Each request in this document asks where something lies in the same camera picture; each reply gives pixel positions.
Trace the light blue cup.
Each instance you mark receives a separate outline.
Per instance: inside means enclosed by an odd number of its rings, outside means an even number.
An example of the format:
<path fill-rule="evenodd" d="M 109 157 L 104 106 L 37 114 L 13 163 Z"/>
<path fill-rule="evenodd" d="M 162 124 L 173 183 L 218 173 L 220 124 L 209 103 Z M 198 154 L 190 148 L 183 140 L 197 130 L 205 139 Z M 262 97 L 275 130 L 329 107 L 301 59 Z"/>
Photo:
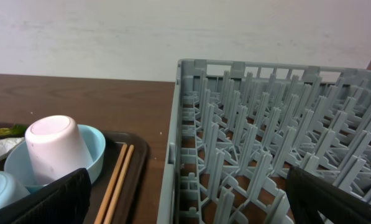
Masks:
<path fill-rule="evenodd" d="M 13 175 L 0 171 L 0 209 L 28 195 L 30 192 Z"/>

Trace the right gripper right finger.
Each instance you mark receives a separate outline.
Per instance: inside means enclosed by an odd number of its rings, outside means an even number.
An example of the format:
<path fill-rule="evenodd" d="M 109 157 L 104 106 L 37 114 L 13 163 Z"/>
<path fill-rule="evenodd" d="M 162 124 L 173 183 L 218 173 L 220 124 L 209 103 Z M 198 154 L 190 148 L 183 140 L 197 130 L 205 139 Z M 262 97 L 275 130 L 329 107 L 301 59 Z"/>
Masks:
<path fill-rule="evenodd" d="M 299 167 L 290 167 L 285 192 L 296 223 L 371 223 L 371 205 Z"/>

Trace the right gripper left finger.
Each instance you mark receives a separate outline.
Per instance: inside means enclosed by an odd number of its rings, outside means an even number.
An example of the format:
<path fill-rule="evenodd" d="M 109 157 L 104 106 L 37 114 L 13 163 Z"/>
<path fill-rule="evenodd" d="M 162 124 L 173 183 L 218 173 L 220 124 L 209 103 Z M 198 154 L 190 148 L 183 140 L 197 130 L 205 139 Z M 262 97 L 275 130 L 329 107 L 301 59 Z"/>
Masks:
<path fill-rule="evenodd" d="M 0 209 L 0 224 L 83 223 L 91 181 L 85 168 Z"/>

